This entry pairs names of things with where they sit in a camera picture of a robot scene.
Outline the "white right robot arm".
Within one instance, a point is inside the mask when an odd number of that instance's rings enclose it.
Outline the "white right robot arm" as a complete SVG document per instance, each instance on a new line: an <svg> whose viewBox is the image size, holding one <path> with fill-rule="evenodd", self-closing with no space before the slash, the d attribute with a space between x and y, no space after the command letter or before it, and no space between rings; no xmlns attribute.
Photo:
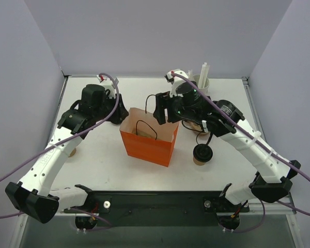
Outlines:
<svg viewBox="0 0 310 248"><path fill-rule="evenodd" d="M291 180L297 172L287 163L300 168L298 161L289 161L276 154L262 139L261 133L251 127L242 112L231 102L204 98L189 83L182 83L176 91L176 96L169 91L156 94L153 116L159 124L190 121L203 132L210 132L232 145L257 170L250 183L241 187L232 183L225 186L219 197L219 206L223 210L229 211L253 198L274 203L289 194Z"/></svg>

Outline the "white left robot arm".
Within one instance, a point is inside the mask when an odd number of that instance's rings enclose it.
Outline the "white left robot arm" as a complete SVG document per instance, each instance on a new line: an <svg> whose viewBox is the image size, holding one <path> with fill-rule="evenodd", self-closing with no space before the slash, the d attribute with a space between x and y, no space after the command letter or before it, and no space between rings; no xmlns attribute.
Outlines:
<svg viewBox="0 0 310 248"><path fill-rule="evenodd" d="M5 192L14 207L43 224L49 222L56 212L71 207L90 212L95 200L88 195L89 188L75 185L53 190L52 184L89 131L105 121L118 125L127 116L117 83L86 85L81 99L62 114L44 154L19 182L6 186Z"/></svg>

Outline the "black plastic cup lid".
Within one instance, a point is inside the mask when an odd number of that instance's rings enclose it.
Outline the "black plastic cup lid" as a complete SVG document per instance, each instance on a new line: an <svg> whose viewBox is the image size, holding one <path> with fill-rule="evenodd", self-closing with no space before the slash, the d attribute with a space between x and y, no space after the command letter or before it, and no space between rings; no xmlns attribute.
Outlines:
<svg viewBox="0 0 310 248"><path fill-rule="evenodd" d="M198 144L193 149L193 157L199 157L209 162L213 157L213 151L211 147L206 144Z"/></svg>

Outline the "orange paper bag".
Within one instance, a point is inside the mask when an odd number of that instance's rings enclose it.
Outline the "orange paper bag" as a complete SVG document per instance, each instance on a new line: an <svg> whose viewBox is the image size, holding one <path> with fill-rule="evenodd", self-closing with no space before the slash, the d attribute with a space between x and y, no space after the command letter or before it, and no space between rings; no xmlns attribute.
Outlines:
<svg viewBox="0 0 310 248"><path fill-rule="evenodd" d="M127 155L168 167L174 151L179 123L158 124L152 112L131 107L119 131ZM156 139L137 136L138 131L156 135Z"/></svg>

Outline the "brown cardboard cup carrier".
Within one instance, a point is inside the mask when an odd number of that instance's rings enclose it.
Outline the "brown cardboard cup carrier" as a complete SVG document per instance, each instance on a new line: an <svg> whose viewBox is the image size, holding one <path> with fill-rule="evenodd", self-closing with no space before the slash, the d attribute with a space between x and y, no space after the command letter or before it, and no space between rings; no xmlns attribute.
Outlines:
<svg viewBox="0 0 310 248"><path fill-rule="evenodd" d="M136 133L136 135L137 135L137 136L141 136L141 137L151 138L151 139L154 139L154 140L157 138L156 135L151 135L151 134L149 134L149 133L147 133L147 132L143 132L143 131L138 131L138 132Z"/></svg>

